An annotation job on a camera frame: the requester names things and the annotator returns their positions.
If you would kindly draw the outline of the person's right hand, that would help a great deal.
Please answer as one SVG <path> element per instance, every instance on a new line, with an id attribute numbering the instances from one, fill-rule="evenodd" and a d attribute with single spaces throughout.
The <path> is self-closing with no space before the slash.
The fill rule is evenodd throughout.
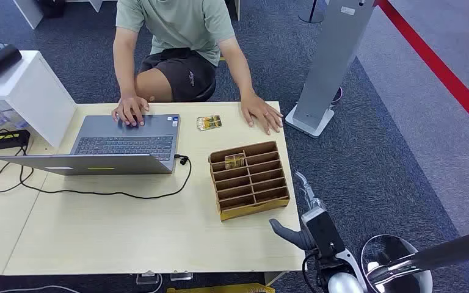
<path id="1" fill-rule="evenodd" d="M 121 121 L 127 126 L 143 126 L 143 114 L 149 111 L 148 101 L 139 96 L 127 96 L 119 99 L 118 105 L 112 110 L 114 121 Z"/>

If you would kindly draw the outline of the person's left hand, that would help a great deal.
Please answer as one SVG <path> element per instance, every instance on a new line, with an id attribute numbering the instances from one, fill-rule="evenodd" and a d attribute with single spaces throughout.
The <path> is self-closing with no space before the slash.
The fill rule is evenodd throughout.
<path id="1" fill-rule="evenodd" d="M 271 129 L 280 132 L 283 127 L 283 115 L 255 93 L 243 93 L 241 95 L 241 112 L 250 127 L 255 125 L 256 119 L 267 135 Z"/>

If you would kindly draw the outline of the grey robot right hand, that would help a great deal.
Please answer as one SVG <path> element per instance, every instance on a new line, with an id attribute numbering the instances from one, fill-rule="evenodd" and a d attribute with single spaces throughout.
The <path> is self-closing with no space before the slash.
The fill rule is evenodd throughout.
<path id="1" fill-rule="evenodd" d="M 305 228 L 300 231 L 294 231 L 284 227 L 277 219 L 270 219 L 269 224 L 274 233 L 282 239 L 294 244 L 303 251 L 310 251 L 318 248 L 321 242 L 322 216 L 326 210 L 322 201 L 315 197 L 306 177 L 299 171 L 296 171 L 294 175 L 302 182 L 301 191 L 304 193 L 310 208 L 301 216 Z"/>

